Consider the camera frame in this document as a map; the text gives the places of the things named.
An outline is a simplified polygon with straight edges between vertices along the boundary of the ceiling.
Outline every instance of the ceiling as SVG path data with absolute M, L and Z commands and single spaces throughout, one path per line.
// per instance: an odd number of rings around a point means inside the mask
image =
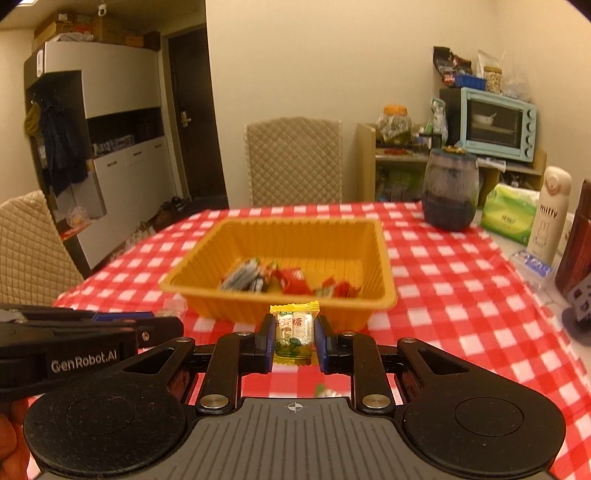
M 12 10 L 0 22 L 0 30 L 35 28 L 51 13 L 59 10 L 95 14 L 102 3 L 107 4 L 107 14 L 116 15 L 125 29 L 139 33 L 194 14 L 203 4 L 202 0 L 38 0 L 34 5 Z

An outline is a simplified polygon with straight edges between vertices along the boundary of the dining table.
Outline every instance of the dining table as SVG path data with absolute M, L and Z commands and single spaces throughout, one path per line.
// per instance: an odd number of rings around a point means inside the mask
M 420 203 L 207 210 L 136 244 L 62 294 L 55 305 L 159 312 L 165 301 L 180 297 L 163 292 L 159 283 L 215 224 L 226 218 L 268 217 L 380 220 L 398 300 L 390 310 L 374 312 L 363 332 L 381 345 L 419 338 L 544 394 L 566 421 L 566 438 L 551 472 L 561 480 L 591 478 L 591 387 L 560 320 L 532 293 L 486 231 L 475 223 L 462 232 L 438 230 L 425 221 Z M 181 318 L 185 335 L 198 344 L 255 328 L 205 318 L 191 309 Z M 314 365 L 276 364 L 267 375 L 242 379 L 244 396 L 313 397 L 323 388 L 348 395 L 350 378 L 325 377 Z

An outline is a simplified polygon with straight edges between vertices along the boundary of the bowl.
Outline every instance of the bowl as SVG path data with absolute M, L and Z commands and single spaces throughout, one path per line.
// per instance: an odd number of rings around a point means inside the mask
M 250 258 L 301 268 L 311 288 L 325 279 L 361 287 L 352 299 L 220 290 L 219 283 Z M 180 293 L 199 315 L 234 323 L 260 323 L 270 305 L 320 301 L 334 330 L 361 330 L 376 310 L 396 302 L 382 226 L 373 219 L 226 219 L 214 226 L 160 284 Z
M 480 115 L 479 113 L 472 114 L 472 121 L 476 124 L 479 124 L 479 125 L 491 126 L 494 120 L 495 120 L 494 115 L 486 116 L 486 115 Z

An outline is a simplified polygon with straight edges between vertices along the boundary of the quilted chair cover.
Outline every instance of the quilted chair cover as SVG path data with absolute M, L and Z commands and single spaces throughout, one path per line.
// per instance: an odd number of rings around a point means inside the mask
M 247 125 L 244 137 L 252 206 L 342 201 L 340 121 L 277 118 Z
M 41 191 L 0 205 L 0 302 L 52 305 L 80 282 Z

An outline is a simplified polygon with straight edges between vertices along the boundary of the dark glass jar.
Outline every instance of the dark glass jar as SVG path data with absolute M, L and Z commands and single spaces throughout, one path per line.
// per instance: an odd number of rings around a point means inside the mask
M 431 150 L 423 183 L 423 211 L 431 225 L 457 232 L 474 220 L 478 205 L 476 156 L 461 148 Z

